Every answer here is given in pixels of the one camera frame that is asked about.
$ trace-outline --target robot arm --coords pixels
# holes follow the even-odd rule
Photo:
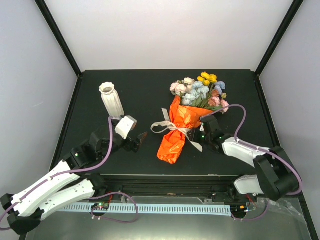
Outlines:
[[[73,148],[52,171],[32,186],[18,194],[2,196],[0,201],[5,210],[18,203],[8,212],[7,220],[10,227],[19,235],[26,234],[58,209],[93,196],[103,195],[107,185],[99,174],[91,174],[88,179],[64,190],[61,189],[78,180],[81,175],[64,173],[56,177],[53,176],[61,172],[96,165],[106,155],[110,141],[112,141],[112,153],[120,148],[137,152],[147,133],[139,135],[136,139],[131,139],[128,133],[136,123],[137,121],[130,116],[121,120],[112,120],[113,139],[109,139],[109,127],[107,125],[101,126],[91,134],[88,141]],[[21,200],[32,189],[34,191]]]
[[[240,194],[264,194],[276,201],[299,188],[297,177],[283,163],[268,154],[281,157],[294,169],[283,148],[255,146],[239,138],[235,139],[230,134],[224,134],[213,115],[201,121],[204,138],[198,139],[205,139],[215,151],[237,158],[255,168],[256,175],[244,175],[234,181],[234,187]]]

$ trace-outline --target white vase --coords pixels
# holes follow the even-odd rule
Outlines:
[[[101,98],[110,117],[120,117],[125,115],[118,92],[112,82],[105,82],[99,88]]]

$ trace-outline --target white ribbon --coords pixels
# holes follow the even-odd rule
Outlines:
[[[162,113],[164,116],[164,120],[165,121],[159,121],[159,122],[155,122],[154,124],[152,124],[151,126],[151,131],[154,132],[155,134],[160,134],[163,133],[166,130],[170,130],[170,131],[174,131],[174,130],[178,130],[179,132],[183,133],[185,135],[185,137],[189,140],[189,142],[196,148],[198,149],[200,152],[202,152],[202,146],[194,141],[191,141],[188,137],[188,132],[191,131],[190,128],[185,128],[185,127],[177,127],[173,122],[170,121],[169,118],[169,114],[167,109],[165,108],[161,108],[162,109]],[[154,127],[158,127],[158,126],[162,126],[162,127],[166,127],[165,129],[163,129],[162,131],[154,131],[153,128]]]

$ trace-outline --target artificial flower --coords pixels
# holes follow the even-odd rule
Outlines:
[[[202,72],[201,73],[201,77],[203,77],[203,78],[208,80],[210,78],[210,75],[208,73],[206,73],[206,72]]]
[[[215,86],[215,87],[214,87],[214,89],[215,89],[215,90],[217,90],[217,91],[219,92],[219,95],[221,95],[221,94],[222,94],[222,89],[221,89],[221,87],[220,87],[220,86],[218,86],[218,85],[217,85],[217,86]]]
[[[219,97],[219,91],[217,89],[214,89],[212,92],[211,92],[211,95],[212,97]]]
[[[178,85],[179,85],[179,83],[177,83],[177,82],[172,83],[170,86],[170,91],[173,92]]]
[[[208,104],[211,107],[219,107],[220,106],[220,98],[217,97],[217,96],[214,96],[214,97],[209,99]]]
[[[186,86],[186,92],[187,92],[187,93],[190,93],[191,90],[192,90],[192,85]]]
[[[226,84],[223,81],[218,81],[214,85],[219,86],[222,90],[226,89]]]
[[[180,94],[185,94],[187,92],[187,87],[183,84],[179,84],[175,88],[175,94],[180,95]]]
[[[204,80],[204,81],[203,81],[203,85],[209,86],[209,85],[210,85],[210,82],[209,82],[208,80]]]
[[[203,82],[205,79],[202,76],[198,76],[198,81]]]
[[[221,100],[221,105],[222,105],[223,108],[226,107],[225,109],[221,110],[222,113],[225,114],[229,110],[229,108],[228,108],[229,103],[226,100],[222,99]]]
[[[192,84],[192,89],[198,89],[201,88],[204,84],[202,81],[196,81],[194,84]]]
[[[214,74],[210,74],[209,75],[209,79],[210,83],[216,83],[217,82],[217,76]]]
[[[194,95],[187,93],[182,97],[182,105],[190,106],[194,100],[196,100],[196,97]]]
[[[190,77],[186,77],[184,80],[182,80],[182,83],[192,85],[195,82],[194,79]]]
[[[210,89],[207,86],[202,86],[198,88],[196,91],[202,99],[205,99],[207,98],[207,93],[210,91]]]
[[[200,97],[201,92],[198,92],[197,90],[192,89],[192,90],[190,91],[190,95],[194,96],[194,97],[197,99],[197,98]]]

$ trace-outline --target black table surface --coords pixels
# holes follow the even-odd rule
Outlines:
[[[169,91],[171,83],[186,77],[197,79],[201,72],[217,75],[218,81],[226,83],[226,100],[229,104],[241,104],[247,110],[246,121],[239,137],[263,147],[272,147],[272,139],[255,86],[254,73],[241,70],[86,70],[67,128],[60,157],[79,146],[101,125],[108,124],[108,112],[101,99],[99,86],[104,82],[115,85],[124,112],[137,119],[135,133],[148,132],[139,152],[124,149],[111,155],[107,163],[99,168],[106,175],[175,175],[175,176],[234,176],[254,174],[248,164],[210,151],[196,150],[188,141],[176,164],[157,158],[163,136],[155,134],[150,127],[164,120],[161,108],[169,110],[174,96]],[[242,117],[242,110],[230,108],[226,114],[216,114],[225,133],[234,133]]]

